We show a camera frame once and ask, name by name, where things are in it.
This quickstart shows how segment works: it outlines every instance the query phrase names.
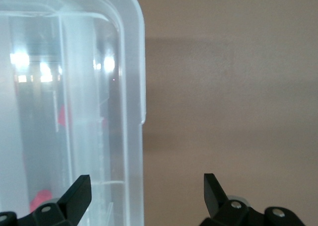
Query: metal screw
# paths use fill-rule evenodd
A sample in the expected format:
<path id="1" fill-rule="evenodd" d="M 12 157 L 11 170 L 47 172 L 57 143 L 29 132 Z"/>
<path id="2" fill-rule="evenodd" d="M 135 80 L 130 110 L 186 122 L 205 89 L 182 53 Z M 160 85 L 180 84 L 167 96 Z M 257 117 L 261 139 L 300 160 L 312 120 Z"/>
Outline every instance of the metal screw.
<path id="1" fill-rule="evenodd" d="M 273 209 L 273 214 L 278 216 L 278 217 L 281 217 L 281 218 L 285 217 L 284 212 L 282 210 L 280 210 L 280 209 Z"/>
<path id="2" fill-rule="evenodd" d="M 0 222 L 5 221 L 8 218 L 7 215 L 1 215 L 0 216 Z"/>
<path id="3" fill-rule="evenodd" d="M 42 213 L 48 212 L 50 209 L 51 209 L 51 206 L 46 206 L 46 207 L 44 207 L 43 209 L 41 209 L 41 212 L 42 212 Z"/>
<path id="4" fill-rule="evenodd" d="M 233 201 L 233 202 L 231 203 L 231 206 L 232 206 L 233 208 L 236 208 L 236 209 L 242 208 L 242 205 L 241 205 L 239 202 L 237 202 L 237 201 Z"/>

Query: transparent plastic container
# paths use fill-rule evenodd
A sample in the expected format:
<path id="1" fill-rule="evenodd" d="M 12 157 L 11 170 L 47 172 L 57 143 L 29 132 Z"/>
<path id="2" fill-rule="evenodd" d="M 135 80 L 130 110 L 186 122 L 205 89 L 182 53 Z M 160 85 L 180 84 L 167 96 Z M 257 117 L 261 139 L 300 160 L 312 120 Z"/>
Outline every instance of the transparent plastic container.
<path id="1" fill-rule="evenodd" d="M 136 0 L 0 0 L 0 212 L 89 174 L 83 226 L 143 226 L 144 23 Z"/>

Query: beige wall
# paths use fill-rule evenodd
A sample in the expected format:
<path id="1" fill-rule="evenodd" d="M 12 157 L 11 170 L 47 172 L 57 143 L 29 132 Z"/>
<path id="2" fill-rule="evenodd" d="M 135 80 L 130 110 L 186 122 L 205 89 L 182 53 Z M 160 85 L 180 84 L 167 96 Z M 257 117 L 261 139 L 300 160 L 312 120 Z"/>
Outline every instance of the beige wall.
<path id="1" fill-rule="evenodd" d="M 206 172 L 317 225 L 318 0 L 139 2 L 146 226 L 199 225 Z"/>

